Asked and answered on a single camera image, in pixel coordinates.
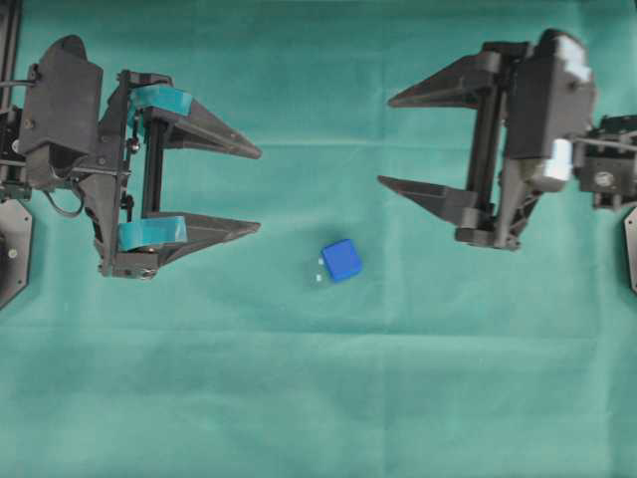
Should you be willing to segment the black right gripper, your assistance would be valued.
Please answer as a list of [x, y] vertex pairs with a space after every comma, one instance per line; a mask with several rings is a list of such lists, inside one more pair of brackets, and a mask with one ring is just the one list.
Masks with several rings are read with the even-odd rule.
[[496, 170], [501, 129], [508, 124], [514, 78], [531, 56], [529, 42], [487, 42], [387, 101], [392, 108], [467, 108], [476, 111], [465, 189], [378, 175], [378, 181], [443, 221], [461, 243], [518, 249], [540, 194], [523, 183], [508, 159]]

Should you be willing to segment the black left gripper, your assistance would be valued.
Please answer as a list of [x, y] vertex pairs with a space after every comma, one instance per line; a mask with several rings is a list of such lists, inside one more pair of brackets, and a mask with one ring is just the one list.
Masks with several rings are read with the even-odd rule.
[[145, 133], [158, 123], [159, 144], [165, 149], [200, 149], [251, 159], [259, 159], [262, 152], [191, 94], [173, 87], [145, 87], [171, 85], [170, 77], [123, 70], [117, 78], [98, 123], [97, 150], [78, 167], [78, 189], [93, 224], [99, 272], [105, 277], [151, 278], [158, 269], [156, 253], [197, 250], [258, 232], [258, 222], [198, 214], [151, 214], [118, 225], [130, 175], [127, 112], [128, 125], [133, 127], [138, 115]]

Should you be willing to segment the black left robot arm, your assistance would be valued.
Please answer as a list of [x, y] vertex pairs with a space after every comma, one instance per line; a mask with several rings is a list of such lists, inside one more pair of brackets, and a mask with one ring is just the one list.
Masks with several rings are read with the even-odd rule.
[[168, 76], [123, 70], [100, 109], [102, 71], [38, 63], [25, 104], [1, 115], [1, 198], [68, 189], [92, 222], [99, 271], [150, 279], [188, 254], [257, 232], [259, 223], [160, 209], [163, 155], [200, 149], [250, 159], [260, 150]]

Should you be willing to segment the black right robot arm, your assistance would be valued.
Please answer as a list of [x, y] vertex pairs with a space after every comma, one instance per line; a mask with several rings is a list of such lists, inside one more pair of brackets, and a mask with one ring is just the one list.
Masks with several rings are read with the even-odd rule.
[[456, 227], [472, 246], [515, 251], [541, 196], [576, 177], [596, 208], [636, 202], [636, 118], [592, 121], [596, 86], [586, 48], [558, 30], [536, 44], [487, 42], [389, 100], [393, 108], [476, 111], [466, 186], [379, 176]]

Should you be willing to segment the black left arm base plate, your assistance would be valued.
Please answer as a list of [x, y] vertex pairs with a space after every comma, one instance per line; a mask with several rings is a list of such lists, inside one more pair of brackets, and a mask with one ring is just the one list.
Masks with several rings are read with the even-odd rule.
[[1, 203], [1, 308], [29, 284], [33, 216], [16, 199]]

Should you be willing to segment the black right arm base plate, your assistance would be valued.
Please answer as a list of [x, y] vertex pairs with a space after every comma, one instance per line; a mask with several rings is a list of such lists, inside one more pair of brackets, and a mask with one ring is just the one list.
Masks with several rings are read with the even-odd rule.
[[629, 273], [629, 287], [637, 292], [637, 208], [634, 207], [623, 221], [626, 258]]

